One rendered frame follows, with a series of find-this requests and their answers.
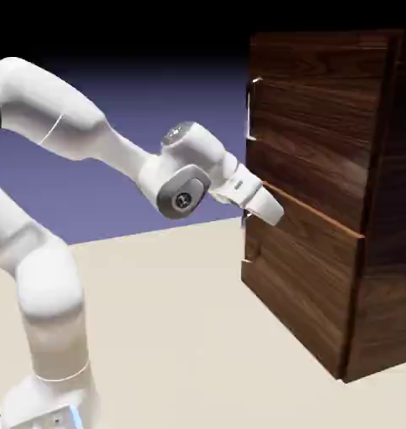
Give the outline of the dark wood cabinet door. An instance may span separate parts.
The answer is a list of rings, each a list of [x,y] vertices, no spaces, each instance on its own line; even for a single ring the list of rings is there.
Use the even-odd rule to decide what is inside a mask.
[[[364,237],[271,186],[285,214],[271,226],[252,216],[247,287],[335,378],[344,376],[356,259]]]
[[[249,47],[249,133],[267,181],[349,230],[362,213],[389,35],[258,33]]]

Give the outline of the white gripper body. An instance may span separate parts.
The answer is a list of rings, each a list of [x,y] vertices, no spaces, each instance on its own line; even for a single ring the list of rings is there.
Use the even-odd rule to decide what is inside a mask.
[[[281,204],[264,186],[255,192],[244,210],[272,226],[277,225],[285,213]]]

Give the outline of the dark wood cabinet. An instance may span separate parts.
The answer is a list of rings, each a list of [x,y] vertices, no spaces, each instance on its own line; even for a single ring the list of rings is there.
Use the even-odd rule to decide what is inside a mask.
[[[364,242],[356,259],[347,356],[344,376],[339,379],[345,382],[406,363],[406,29],[261,32],[354,31],[381,31],[390,39],[367,174],[362,231],[358,233]],[[266,188],[286,193],[267,181],[267,168],[272,163],[257,140],[246,141],[246,163]]]

